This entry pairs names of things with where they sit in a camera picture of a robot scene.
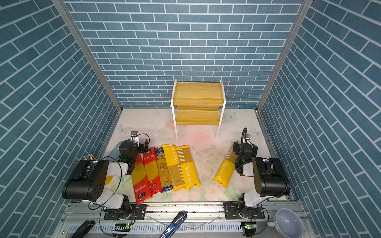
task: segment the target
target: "black tool handle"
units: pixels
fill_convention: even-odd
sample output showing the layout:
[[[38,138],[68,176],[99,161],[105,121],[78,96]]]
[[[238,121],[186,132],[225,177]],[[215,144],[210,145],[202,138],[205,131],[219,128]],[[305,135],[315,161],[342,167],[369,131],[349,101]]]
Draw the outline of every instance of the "black tool handle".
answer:
[[[82,225],[74,232],[71,238],[83,238],[95,225],[95,221],[86,220]]]

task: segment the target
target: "yellow round object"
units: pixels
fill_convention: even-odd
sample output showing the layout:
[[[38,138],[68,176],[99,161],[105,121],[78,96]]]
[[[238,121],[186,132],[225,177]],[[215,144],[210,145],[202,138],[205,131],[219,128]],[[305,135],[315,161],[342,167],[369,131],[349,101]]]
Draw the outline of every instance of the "yellow round object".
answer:
[[[105,185],[109,184],[112,180],[112,177],[106,177],[106,181],[104,182]]]

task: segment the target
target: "blue brick wall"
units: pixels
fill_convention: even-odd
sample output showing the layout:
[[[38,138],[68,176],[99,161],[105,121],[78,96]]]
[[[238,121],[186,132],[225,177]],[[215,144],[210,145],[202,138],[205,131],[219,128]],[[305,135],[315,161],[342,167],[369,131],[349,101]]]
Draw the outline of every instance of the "blue brick wall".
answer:
[[[381,237],[380,12],[314,0],[263,107],[316,236]]]
[[[174,79],[256,107],[301,2],[65,1],[123,107],[169,107]]]
[[[50,0],[0,1],[0,237],[51,236],[116,110]]]

